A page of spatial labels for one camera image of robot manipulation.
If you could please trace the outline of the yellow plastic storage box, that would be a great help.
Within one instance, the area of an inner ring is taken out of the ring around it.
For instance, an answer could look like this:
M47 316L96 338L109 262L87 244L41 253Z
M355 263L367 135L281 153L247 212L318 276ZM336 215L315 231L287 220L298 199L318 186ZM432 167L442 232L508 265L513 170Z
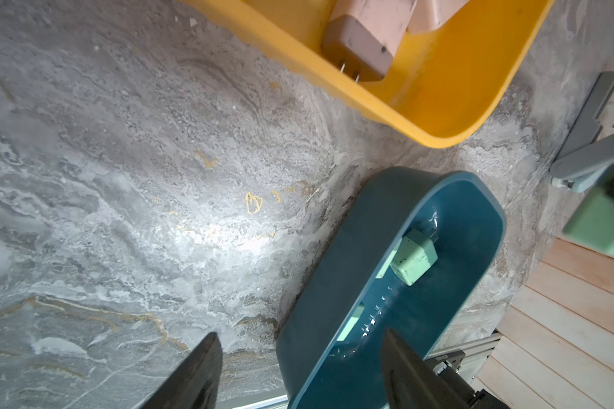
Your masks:
M496 108L552 4L472 1L439 29L408 34L379 82L326 60L321 41L332 1L195 1L241 41L302 75L368 119L428 148L469 138Z

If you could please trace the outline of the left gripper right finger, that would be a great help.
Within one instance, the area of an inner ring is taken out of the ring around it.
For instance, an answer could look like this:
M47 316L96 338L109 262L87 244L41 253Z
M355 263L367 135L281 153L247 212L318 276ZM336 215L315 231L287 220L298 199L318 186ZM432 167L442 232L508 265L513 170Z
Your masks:
M452 349L424 360L395 330L387 330L380 362L388 407L506 408L491 392L477 391L462 378L466 357L465 349Z

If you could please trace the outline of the green plug cube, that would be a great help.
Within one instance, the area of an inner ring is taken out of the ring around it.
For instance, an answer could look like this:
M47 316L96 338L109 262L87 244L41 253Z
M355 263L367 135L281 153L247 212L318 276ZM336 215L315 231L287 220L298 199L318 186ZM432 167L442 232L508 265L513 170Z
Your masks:
M563 233L578 245L614 257L614 165L590 189Z
M394 274L407 286L418 281L438 260L437 238L411 229L402 237L391 261Z

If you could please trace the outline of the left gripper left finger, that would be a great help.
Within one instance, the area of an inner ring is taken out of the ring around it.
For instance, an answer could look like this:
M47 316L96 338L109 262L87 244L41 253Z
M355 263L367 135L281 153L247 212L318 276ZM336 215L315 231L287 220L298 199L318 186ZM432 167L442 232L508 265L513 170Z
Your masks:
M210 332L142 408L215 408L222 368L218 334Z

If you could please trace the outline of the pink plug cube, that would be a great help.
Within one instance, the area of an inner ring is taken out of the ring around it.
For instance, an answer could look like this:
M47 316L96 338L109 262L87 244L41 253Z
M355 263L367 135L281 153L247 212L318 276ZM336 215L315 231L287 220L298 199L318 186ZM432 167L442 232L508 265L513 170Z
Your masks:
M322 37L322 54L357 83L384 79L416 5L412 0L339 0Z
M469 3L469 0L417 0L407 27L409 34L438 30Z

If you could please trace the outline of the teal plastic storage box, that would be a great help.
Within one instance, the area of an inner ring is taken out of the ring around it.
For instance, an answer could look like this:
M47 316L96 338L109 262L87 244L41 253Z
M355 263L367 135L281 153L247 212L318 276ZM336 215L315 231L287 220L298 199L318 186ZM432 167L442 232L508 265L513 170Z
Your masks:
M394 167L374 175L308 280L277 340L291 408L381 408L382 338L393 329L429 354L493 263L506 232L474 174ZM389 269L410 231L438 256L414 284Z

